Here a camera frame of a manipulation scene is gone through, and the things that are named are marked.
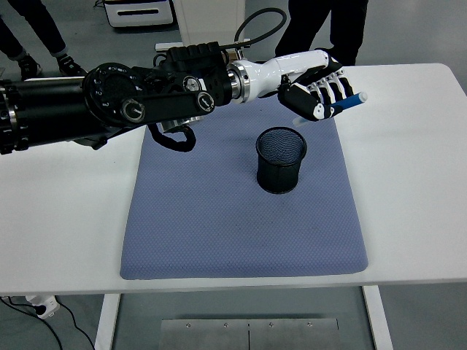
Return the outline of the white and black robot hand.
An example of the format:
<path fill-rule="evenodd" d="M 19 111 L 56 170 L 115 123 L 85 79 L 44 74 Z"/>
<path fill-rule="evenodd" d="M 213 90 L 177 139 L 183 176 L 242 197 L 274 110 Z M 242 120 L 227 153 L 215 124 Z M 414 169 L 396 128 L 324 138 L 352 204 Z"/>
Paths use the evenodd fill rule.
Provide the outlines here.
<path fill-rule="evenodd" d="M 244 69 L 239 75 L 240 102 L 276 95 L 283 106 L 306 121 L 335 117 L 358 97 L 344 67 L 323 50 L 239 64 Z"/>

